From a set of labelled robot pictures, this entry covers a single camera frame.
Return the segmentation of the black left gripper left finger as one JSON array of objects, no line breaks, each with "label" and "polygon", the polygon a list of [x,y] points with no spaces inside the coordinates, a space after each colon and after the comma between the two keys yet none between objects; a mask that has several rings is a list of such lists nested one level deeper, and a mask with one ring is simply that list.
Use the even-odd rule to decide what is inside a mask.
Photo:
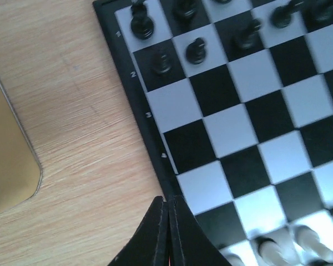
[{"label": "black left gripper left finger", "polygon": [[167,203],[156,196],[129,242],[109,265],[168,265]]}]

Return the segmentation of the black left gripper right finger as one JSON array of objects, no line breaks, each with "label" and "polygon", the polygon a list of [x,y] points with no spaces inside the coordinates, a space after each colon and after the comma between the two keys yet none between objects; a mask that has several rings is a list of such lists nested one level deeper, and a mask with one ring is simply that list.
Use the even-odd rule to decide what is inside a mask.
[{"label": "black left gripper right finger", "polygon": [[170,265],[230,265],[204,234],[181,195],[168,198]]}]

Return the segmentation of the black and white chessboard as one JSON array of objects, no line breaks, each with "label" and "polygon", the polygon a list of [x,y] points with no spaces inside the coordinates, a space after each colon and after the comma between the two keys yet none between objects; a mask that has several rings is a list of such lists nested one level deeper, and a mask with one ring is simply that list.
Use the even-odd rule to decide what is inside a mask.
[{"label": "black and white chessboard", "polygon": [[[93,7],[164,196],[184,197],[230,265],[267,265],[258,237],[291,265],[333,265],[295,239],[305,225],[333,250],[333,1],[304,1],[285,28],[270,16],[289,1],[143,1],[146,40],[130,28],[135,2]],[[262,27],[241,50],[233,36],[252,19]],[[196,38],[206,58],[191,64]]]}]

